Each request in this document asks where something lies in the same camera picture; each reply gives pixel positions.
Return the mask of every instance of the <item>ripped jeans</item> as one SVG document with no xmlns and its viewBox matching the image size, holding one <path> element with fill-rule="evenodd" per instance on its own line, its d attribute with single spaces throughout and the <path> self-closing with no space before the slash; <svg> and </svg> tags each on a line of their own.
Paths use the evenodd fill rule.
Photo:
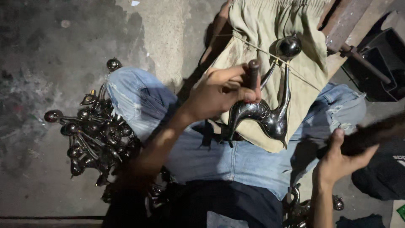
<svg viewBox="0 0 405 228">
<path fill-rule="evenodd" d="M 122 115 L 145 142 L 161 121 L 176 109 L 177 97 L 155 76 L 133 67 L 114 71 L 107 85 L 115 113 Z M 351 133 L 366 112 L 364 95 L 347 85 L 328 83 L 291 137 L 288 149 L 269 153 L 248 141 L 200 146 L 204 121 L 188 126 L 171 150 L 165 166 L 178 183 L 192 180 L 231 180 L 267 188 L 279 200 L 318 159 L 315 154 L 331 132 L 342 127 Z"/>
</svg>

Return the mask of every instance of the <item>pile of metal figurines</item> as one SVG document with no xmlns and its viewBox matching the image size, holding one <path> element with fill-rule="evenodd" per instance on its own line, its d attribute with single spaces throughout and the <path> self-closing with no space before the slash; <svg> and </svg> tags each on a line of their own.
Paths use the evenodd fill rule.
<svg viewBox="0 0 405 228">
<path fill-rule="evenodd" d="M 117 59 L 107 62 L 110 73 L 122 67 Z M 130 126 L 115 114 L 113 105 L 105 99 L 106 82 L 102 84 L 96 96 L 92 90 L 83 98 L 80 105 L 85 105 L 77 116 L 64 116 L 60 110 L 45 113 L 44 119 L 50 123 L 60 123 L 60 133 L 69 137 L 67 155 L 70 158 L 71 178 L 81 175 L 86 168 L 97 169 L 100 173 L 96 186 L 109 184 L 107 180 L 112 167 L 112 175 L 120 164 L 130 156 L 139 153 L 141 142 L 134 135 Z"/>
</svg>

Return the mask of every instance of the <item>hand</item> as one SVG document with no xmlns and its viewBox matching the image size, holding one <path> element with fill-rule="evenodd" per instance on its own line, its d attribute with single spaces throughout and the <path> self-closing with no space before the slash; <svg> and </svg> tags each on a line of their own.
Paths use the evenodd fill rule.
<svg viewBox="0 0 405 228">
<path fill-rule="evenodd" d="M 332 190 L 335 182 L 340 178 L 366 167 L 378 149 L 379 145 L 375 145 L 357 156 L 343 155 L 340 146 L 343 144 L 344 135 L 343 129 L 335 129 L 329 151 L 313 172 L 314 184 L 318 184 L 318 187 L 322 189 Z"/>
<path fill-rule="evenodd" d="M 243 82 L 242 76 L 246 74 L 246 71 L 247 64 L 228 69 L 209 69 L 207 79 L 199 84 L 180 107 L 179 112 L 182 113 L 182 118 L 187 119 L 190 124 L 226 112 L 237 101 L 260 102 L 260 78 L 258 78 L 256 91 L 240 87 L 240 83 Z"/>
</svg>

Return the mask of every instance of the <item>black bag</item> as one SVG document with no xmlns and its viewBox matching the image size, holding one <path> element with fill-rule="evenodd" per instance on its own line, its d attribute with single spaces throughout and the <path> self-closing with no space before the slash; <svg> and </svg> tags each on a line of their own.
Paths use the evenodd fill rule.
<svg viewBox="0 0 405 228">
<path fill-rule="evenodd" d="M 353 184 L 380 200 L 405 200 L 405 140 L 380 145 L 368 166 L 352 174 Z"/>
</svg>

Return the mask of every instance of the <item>khaki cloth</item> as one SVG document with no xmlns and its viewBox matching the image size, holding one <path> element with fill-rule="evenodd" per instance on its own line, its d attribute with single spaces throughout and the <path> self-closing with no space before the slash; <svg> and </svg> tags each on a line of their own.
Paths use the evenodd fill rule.
<svg viewBox="0 0 405 228">
<path fill-rule="evenodd" d="M 212 67 L 224 69 L 257 58 L 262 63 L 260 74 L 264 76 L 271 66 L 270 56 L 242 40 L 275 55 L 274 42 L 277 39 L 297 34 L 302 43 L 302 52 L 291 61 L 290 66 L 300 75 L 290 70 L 291 101 L 287 110 L 287 143 L 328 82 L 325 36 L 317 30 L 324 6 L 328 2 L 329 0 L 234 0 L 229 10 L 234 36 L 212 64 Z M 262 90 L 262 98 L 271 109 L 279 105 L 283 83 L 284 65 L 276 67 Z M 228 116 L 229 112 L 223 113 L 221 121 L 228 123 Z M 253 120 L 242 121 L 236 131 L 268 152 L 278 153 L 283 149 L 280 141 L 268 138 Z"/>
</svg>

